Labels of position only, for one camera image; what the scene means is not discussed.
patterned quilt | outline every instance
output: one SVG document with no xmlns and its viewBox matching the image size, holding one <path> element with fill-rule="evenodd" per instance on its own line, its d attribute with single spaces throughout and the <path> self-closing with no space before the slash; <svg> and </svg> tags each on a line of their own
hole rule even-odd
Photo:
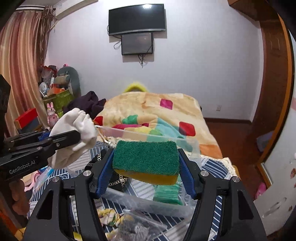
<svg viewBox="0 0 296 241">
<path fill-rule="evenodd" d="M 222 158 L 197 100 L 185 94 L 127 92 L 107 101 L 94 122 L 128 131 L 195 139 L 201 154 Z"/>
</svg>

air conditioner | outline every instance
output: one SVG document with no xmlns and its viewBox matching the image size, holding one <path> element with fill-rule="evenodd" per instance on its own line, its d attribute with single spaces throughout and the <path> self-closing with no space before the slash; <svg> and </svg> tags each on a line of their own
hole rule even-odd
<svg viewBox="0 0 296 241">
<path fill-rule="evenodd" d="M 58 20 L 98 0 L 62 0 L 54 5 Z"/>
</svg>

small monitor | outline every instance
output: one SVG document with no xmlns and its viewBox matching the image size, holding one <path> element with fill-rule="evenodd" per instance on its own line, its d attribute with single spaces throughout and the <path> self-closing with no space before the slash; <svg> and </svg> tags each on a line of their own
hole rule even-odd
<svg viewBox="0 0 296 241">
<path fill-rule="evenodd" d="M 121 37 L 121 54 L 153 53 L 152 32 L 125 34 Z"/>
</svg>

red box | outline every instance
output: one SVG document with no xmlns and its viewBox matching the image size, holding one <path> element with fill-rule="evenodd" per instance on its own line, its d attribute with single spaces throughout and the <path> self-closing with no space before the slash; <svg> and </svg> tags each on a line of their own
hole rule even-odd
<svg viewBox="0 0 296 241">
<path fill-rule="evenodd" d="M 35 108 L 27 110 L 24 114 L 15 119 L 16 129 L 23 129 L 27 124 L 38 116 Z"/>
</svg>

wooden cabinet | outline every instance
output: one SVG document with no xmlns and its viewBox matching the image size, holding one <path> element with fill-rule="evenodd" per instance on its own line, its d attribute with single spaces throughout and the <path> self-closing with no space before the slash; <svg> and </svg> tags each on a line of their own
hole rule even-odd
<svg viewBox="0 0 296 241">
<path fill-rule="evenodd" d="M 228 4 L 255 21 L 278 18 L 276 11 L 265 0 L 228 0 Z"/>
</svg>

